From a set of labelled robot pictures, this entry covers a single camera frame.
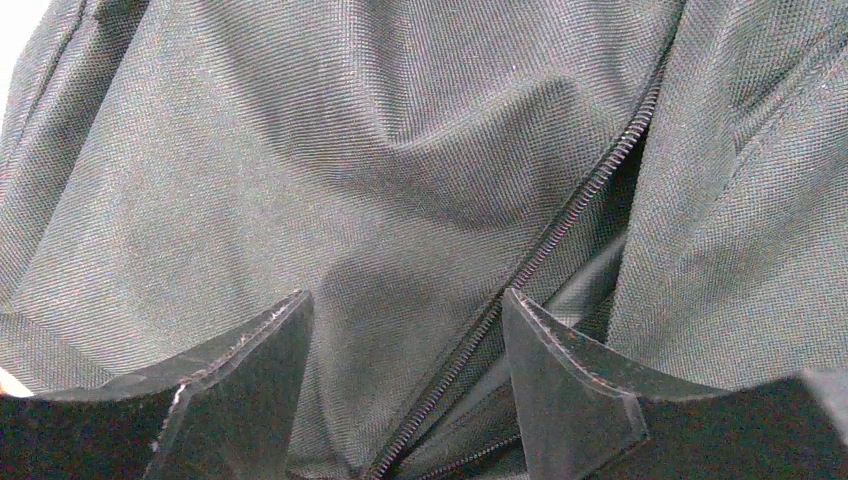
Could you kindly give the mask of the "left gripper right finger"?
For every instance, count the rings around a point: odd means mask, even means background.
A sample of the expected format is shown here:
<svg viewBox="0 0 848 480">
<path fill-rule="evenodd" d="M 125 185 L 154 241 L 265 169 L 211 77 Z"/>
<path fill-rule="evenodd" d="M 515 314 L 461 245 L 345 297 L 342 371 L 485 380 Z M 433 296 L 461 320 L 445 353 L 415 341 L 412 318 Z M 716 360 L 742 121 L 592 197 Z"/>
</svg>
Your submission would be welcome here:
<svg viewBox="0 0 848 480">
<path fill-rule="evenodd" d="M 847 373 L 724 391 L 651 369 L 517 291 L 503 335 L 533 479 L 843 479 Z"/>
</svg>

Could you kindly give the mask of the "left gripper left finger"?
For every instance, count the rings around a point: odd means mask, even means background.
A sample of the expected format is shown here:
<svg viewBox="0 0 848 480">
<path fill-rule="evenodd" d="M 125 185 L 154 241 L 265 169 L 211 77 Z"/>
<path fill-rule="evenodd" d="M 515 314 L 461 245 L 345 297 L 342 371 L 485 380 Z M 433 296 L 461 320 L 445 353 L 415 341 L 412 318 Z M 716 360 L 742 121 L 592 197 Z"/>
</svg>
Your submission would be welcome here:
<svg viewBox="0 0 848 480">
<path fill-rule="evenodd" d="M 313 329 L 296 291 L 98 388 L 1 401 L 5 479 L 282 479 Z"/>
</svg>

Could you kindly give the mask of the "black backpack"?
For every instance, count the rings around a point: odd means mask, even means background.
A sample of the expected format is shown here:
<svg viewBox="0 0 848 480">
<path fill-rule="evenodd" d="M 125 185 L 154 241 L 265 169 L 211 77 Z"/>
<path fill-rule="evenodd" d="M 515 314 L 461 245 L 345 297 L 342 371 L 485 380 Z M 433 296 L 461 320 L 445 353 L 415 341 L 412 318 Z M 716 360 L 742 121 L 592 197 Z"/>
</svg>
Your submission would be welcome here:
<svg viewBox="0 0 848 480">
<path fill-rule="evenodd" d="M 517 291 L 724 391 L 847 373 L 843 1 L 53 1 L 1 136 L 1 376 L 296 291 L 282 479 L 533 479 Z"/>
</svg>

